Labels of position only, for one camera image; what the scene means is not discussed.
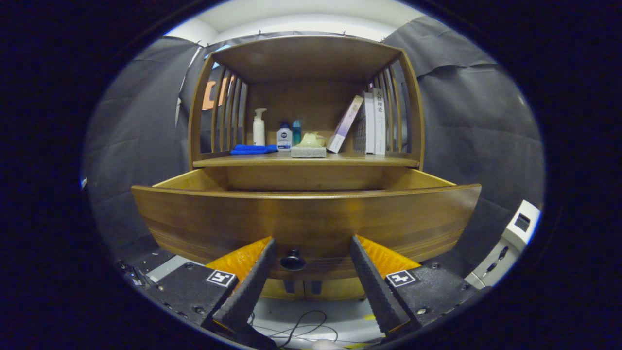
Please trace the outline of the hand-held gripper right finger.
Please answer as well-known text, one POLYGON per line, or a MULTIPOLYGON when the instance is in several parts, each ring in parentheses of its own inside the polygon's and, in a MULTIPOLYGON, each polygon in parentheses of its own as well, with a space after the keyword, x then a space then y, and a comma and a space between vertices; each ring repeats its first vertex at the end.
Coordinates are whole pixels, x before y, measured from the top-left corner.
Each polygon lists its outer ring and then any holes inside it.
POLYGON ((355 235, 349 254, 380 331, 404 336, 480 301, 478 288, 438 262, 419 264, 355 235))

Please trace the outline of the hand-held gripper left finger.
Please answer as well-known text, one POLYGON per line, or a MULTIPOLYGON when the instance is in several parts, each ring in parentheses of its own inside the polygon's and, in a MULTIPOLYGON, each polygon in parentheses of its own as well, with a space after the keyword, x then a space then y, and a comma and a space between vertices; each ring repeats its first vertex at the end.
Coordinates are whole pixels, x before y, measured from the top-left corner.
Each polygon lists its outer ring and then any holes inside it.
POLYGON ((160 277, 136 269, 135 285, 185 323, 230 341, 268 341, 249 319, 276 257, 276 243, 267 237, 212 266, 184 259, 160 277))

